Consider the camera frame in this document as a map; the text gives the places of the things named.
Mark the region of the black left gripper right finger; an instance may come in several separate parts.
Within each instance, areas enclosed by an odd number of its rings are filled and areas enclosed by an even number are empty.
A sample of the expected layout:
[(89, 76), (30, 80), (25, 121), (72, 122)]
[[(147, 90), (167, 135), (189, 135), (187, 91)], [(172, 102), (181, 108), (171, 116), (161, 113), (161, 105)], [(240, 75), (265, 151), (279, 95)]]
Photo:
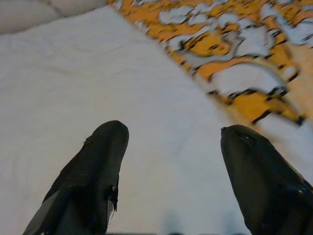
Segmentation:
[(244, 125), (223, 127), (221, 151), (251, 234), (313, 233), (313, 187), (266, 137)]

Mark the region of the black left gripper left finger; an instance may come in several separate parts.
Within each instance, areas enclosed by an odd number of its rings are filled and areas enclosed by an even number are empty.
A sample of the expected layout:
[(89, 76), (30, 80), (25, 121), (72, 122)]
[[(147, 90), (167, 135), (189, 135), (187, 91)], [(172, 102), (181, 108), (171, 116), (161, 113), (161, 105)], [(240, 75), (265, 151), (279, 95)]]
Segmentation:
[(119, 173), (128, 127), (110, 120), (86, 138), (60, 171), (25, 235), (104, 235), (117, 210)]

